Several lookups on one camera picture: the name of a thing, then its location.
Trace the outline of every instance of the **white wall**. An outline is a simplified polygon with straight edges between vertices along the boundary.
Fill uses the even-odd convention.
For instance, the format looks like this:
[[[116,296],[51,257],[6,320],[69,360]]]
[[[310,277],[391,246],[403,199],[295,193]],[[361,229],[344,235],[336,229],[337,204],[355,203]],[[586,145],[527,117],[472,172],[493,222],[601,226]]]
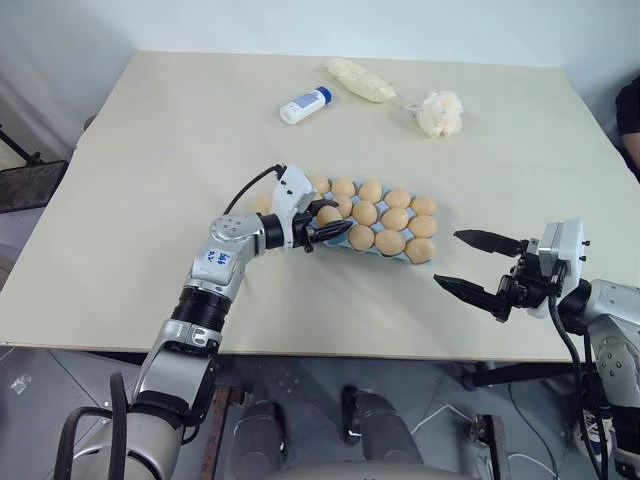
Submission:
[[[613,132],[615,93],[640,67],[639,3],[0,0],[0,121],[68,157],[131,53],[150,49],[562,66]]]

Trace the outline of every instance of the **shoe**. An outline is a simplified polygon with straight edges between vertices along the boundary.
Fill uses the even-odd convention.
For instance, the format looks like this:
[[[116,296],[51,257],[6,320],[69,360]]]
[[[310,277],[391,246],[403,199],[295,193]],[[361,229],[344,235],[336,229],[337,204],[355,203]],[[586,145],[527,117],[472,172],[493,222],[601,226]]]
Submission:
[[[347,445],[355,445],[360,441],[360,424],[356,418],[356,396],[358,389],[347,385],[342,389],[342,441]]]
[[[602,448],[600,446],[600,435],[598,434],[598,423],[596,422],[596,416],[591,410],[584,409],[582,411],[584,415],[584,421],[587,425],[587,434],[589,436],[589,441],[591,442],[591,448],[593,449],[593,453],[596,455],[596,459],[598,462],[602,461]],[[604,435],[607,439],[607,455],[611,456],[611,450],[613,447],[613,442],[611,440],[611,430],[613,428],[613,418],[611,413],[602,413],[602,424],[604,425]],[[573,441],[578,447],[578,450],[585,457],[589,457],[589,453],[587,452],[587,447],[584,444],[582,433],[580,432],[580,422],[576,422],[575,427],[573,427]]]

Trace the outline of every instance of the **bottle label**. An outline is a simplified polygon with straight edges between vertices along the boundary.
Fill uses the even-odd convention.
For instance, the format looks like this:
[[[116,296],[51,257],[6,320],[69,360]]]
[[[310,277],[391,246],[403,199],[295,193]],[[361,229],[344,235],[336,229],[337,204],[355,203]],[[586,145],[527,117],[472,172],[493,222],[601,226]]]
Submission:
[[[309,93],[305,93],[300,98],[296,98],[293,101],[293,103],[298,105],[300,108],[304,108],[304,107],[307,107],[307,106],[311,105],[317,99],[318,99],[318,92],[309,92]]]

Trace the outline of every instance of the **blue bottle cap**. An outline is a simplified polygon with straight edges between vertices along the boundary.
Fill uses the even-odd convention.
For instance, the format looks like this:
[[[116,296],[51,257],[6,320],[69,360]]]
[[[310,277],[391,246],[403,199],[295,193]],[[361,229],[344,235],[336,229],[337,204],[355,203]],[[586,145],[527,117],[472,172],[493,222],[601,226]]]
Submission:
[[[325,105],[327,103],[331,103],[331,92],[329,90],[327,90],[326,87],[318,87],[318,88],[316,88],[316,90],[318,90],[322,94],[322,96],[324,97]]]

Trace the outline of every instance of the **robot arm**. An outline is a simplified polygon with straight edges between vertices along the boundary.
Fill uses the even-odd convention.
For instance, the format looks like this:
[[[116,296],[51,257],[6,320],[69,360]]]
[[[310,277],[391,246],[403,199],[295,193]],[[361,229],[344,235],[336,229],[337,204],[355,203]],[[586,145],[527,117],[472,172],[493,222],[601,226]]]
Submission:
[[[507,321],[513,307],[539,316],[548,298],[559,298],[564,329],[590,336],[613,414],[616,470],[625,478],[640,479],[640,289],[580,280],[584,246],[589,242],[584,241],[578,220],[548,224],[540,242],[480,230],[454,235],[474,248],[520,258],[502,277],[495,295],[466,280],[435,275],[445,290],[501,322]]]
[[[71,446],[62,441],[75,430],[74,414],[70,415],[61,436],[55,480],[171,478],[185,428],[200,425],[211,405],[222,327],[247,263],[278,247],[302,246],[311,252],[313,243],[351,226],[349,221],[339,221],[312,227],[317,211],[333,202],[312,201],[315,191],[295,167],[279,168],[278,181],[273,213],[226,214],[212,222],[179,303],[145,358],[126,415],[117,416],[114,406],[112,420],[75,455],[73,434]],[[113,461],[116,442],[125,453],[120,465]]]

